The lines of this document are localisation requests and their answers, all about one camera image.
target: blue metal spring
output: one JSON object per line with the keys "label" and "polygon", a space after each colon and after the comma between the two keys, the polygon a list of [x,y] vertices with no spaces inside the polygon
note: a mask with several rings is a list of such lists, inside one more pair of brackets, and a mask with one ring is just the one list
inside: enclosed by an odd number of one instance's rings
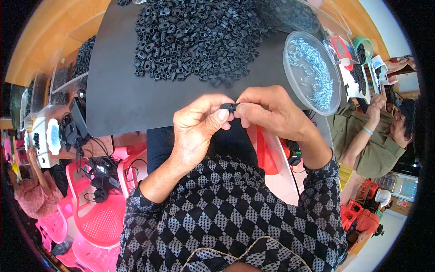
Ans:
{"label": "blue metal spring", "polygon": [[290,43],[295,47],[293,50],[287,51],[288,63],[291,66],[303,68],[305,75],[308,77],[312,73],[308,72],[308,68],[304,64],[299,64],[299,59],[304,59],[310,64],[310,68],[315,74],[314,83],[311,85],[313,91],[309,95],[306,95],[306,98],[316,109],[321,111],[328,110],[334,91],[334,81],[331,79],[325,61],[319,51],[304,42],[304,39],[299,38],[298,40],[292,40]]}

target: green basket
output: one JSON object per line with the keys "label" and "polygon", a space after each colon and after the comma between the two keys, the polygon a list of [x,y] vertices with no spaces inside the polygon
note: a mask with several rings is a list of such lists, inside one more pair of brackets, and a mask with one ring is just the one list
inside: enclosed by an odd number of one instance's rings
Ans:
{"label": "green basket", "polygon": [[355,37],[355,39],[353,39],[352,44],[355,48],[355,52],[358,50],[358,46],[360,44],[364,45],[364,49],[366,51],[366,58],[365,58],[365,62],[361,63],[361,64],[362,65],[367,64],[371,60],[371,57],[373,56],[373,51],[374,51],[374,47],[373,47],[373,44],[371,43],[371,41],[367,38],[358,36],[358,37]]}

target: black mat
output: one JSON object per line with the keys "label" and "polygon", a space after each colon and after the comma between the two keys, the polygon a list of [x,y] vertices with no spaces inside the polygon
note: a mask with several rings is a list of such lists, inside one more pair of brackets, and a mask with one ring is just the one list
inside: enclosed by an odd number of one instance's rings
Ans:
{"label": "black mat", "polygon": [[107,8],[95,40],[87,82],[87,127],[94,137],[121,134],[172,125],[174,112],[206,93],[223,93],[236,100],[252,86],[283,86],[295,104],[304,106],[290,88],[282,56],[288,33],[265,38],[257,49],[260,56],[248,64],[251,73],[234,82],[232,88],[212,87],[190,75],[185,81],[154,81],[134,75],[137,46],[135,21],[146,3]]}

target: fingernail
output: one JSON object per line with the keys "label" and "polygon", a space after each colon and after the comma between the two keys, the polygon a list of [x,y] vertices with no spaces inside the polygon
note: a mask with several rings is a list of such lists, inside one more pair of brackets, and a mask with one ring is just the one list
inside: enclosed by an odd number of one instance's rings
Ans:
{"label": "fingernail", "polygon": [[246,105],[243,104],[239,104],[236,108],[236,111],[240,113],[240,115],[244,115],[245,110],[246,110]]}
{"label": "fingernail", "polygon": [[228,117],[230,116],[230,112],[227,109],[220,109],[217,113],[217,117],[221,121],[226,121]]}

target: shirt collar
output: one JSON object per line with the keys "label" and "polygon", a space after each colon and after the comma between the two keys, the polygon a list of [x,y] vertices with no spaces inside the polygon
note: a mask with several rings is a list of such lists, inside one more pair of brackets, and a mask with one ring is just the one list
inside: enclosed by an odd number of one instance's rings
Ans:
{"label": "shirt collar", "polygon": [[387,148],[394,156],[400,157],[405,153],[406,149],[401,148],[391,137],[387,136],[385,143],[385,148]]}
{"label": "shirt collar", "polygon": [[270,236],[260,237],[239,258],[211,248],[198,248],[187,259],[183,271],[224,271],[235,262],[244,262],[263,272],[311,272],[305,261]]}

